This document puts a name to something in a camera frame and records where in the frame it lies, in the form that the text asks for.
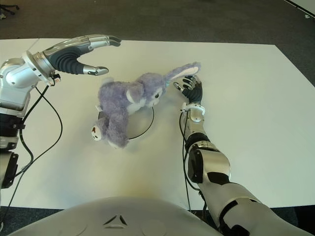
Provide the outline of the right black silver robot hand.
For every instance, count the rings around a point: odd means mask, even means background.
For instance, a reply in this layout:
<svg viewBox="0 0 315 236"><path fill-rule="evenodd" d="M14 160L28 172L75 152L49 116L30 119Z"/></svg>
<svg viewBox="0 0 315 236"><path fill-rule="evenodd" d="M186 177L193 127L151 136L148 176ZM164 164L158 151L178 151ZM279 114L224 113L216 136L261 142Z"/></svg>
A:
<svg viewBox="0 0 315 236"><path fill-rule="evenodd" d="M202 82L196 75L185 76L181 84L174 82L173 85L188 99L189 103L201 104L203 96Z"/></svg>

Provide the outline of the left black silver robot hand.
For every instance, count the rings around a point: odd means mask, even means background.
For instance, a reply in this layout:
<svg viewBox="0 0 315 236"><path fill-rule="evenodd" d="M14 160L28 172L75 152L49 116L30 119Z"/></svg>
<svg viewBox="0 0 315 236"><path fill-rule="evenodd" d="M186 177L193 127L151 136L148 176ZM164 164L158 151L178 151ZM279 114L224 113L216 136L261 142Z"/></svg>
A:
<svg viewBox="0 0 315 236"><path fill-rule="evenodd" d="M121 40L115 36L92 34L71 38L43 51L52 67L69 74L104 75L109 69L104 66L82 64L78 58L96 48L105 46L119 47Z"/></svg>

